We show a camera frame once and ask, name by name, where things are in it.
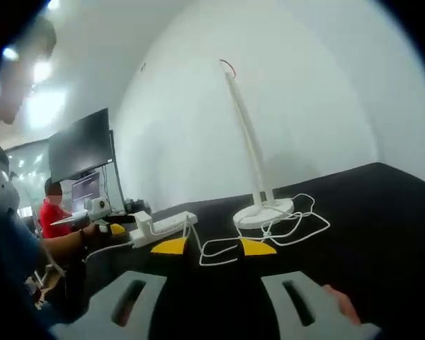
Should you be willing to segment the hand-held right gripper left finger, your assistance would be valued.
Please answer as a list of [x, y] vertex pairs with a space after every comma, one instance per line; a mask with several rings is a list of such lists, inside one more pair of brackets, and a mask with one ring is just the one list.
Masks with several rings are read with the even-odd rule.
[[51, 328], [56, 339], [170, 339], [182, 326], [188, 253], [117, 246], [86, 261], [81, 316]]

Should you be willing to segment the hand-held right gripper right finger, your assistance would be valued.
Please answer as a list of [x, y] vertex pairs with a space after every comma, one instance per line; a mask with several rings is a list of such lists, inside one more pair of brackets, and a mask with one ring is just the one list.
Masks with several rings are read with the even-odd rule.
[[340, 313], [334, 296], [297, 254], [239, 239], [243, 273], [236, 284], [238, 339], [376, 339], [381, 329]]

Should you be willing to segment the person's right hand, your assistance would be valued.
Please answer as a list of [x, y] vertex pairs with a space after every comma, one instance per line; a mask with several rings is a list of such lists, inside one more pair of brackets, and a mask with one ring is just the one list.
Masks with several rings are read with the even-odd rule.
[[339, 307], [340, 313], [345, 317], [348, 317], [352, 323], [356, 325], [361, 325], [361, 318], [358, 316], [358, 313], [353, 306], [351, 299], [344, 293], [335, 290], [330, 285], [322, 286], [330, 295], [334, 296], [336, 299], [337, 305]]

